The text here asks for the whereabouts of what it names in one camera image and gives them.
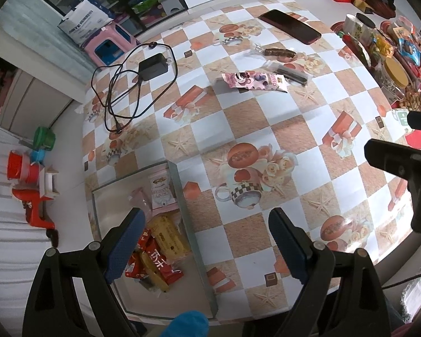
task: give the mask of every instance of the black charger adapter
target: black charger adapter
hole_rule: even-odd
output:
[[[139,63],[139,77],[145,82],[167,71],[167,58],[162,53],[155,54]]]

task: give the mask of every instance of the checkered tablecloth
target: checkered tablecloth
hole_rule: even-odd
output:
[[[256,19],[270,9],[294,14],[322,38],[304,45]],[[240,44],[221,44],[225,35],[240,37]],[[399,179],[370,167],[363,148],[370,138],[405,144],[404,127],[366,68],[312,13],[293,0],[260,0],[205,14],[151,40],[173,48],[178,78],[121,135],[106,131],[92,89],[86,94],[83,154],[94,236],[93,189],[164,158],[175,162],[183,186],[199,186],[199,196],[187,206],[217,295],[214,323],[277,314],[296,300],[301,285],[290,276],[267,227],[273,207],[282,207],[313,240],[330,230],[328,222],[344,219],[346,231],[324,242],[351,252],[364,247],[374,262],[407,236],[413,214],[409,193],[398,200]],[[230,89],[221,73],[262,71],[265,59],[250,51],[251,42],[300,52],[288,65],[309,74],[309,84],[289,84],[288,92]],[[137,70],[138,62],[164,51],[144,47],[125,66]],[[113,72],[98,75],[98,92],[107,92]],[[121,77],[114,97],[132,86],[135,77]],[[139,108],[145,109],[173,77],[169,66],[168,73],[144,83]],[[193,85],[204,89],[205,99],[175,104]],[[136,99],[133,90],[114,105],[115,113],[133,113]],[[170,107],[178,114],[172,119],[164,115]],[[351,124],[337,136],[336,121],[342,115]],[[240,143],[251,146],[232,159],[247,165],[234,169],[228,153]],[[257,159],[254,164],[251,155]]]

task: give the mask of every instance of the green container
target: green container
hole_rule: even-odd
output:
[[[33,149],[45,149],[51,151],[55,145],[56,136],[55,133],[49,128],[39,127],[36,129],[35,138],[33,140]]]

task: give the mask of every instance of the smartphone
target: smartphone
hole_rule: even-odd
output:
[[[259,19],[307,45],[321,38],[321,33],[279,10],[270,10],[259,16]]]

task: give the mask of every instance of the pink stool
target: pink stool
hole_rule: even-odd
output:
[[[84,50],[97,66],[109,66],[138,44],[136,38],[111,21],[89,38]]]

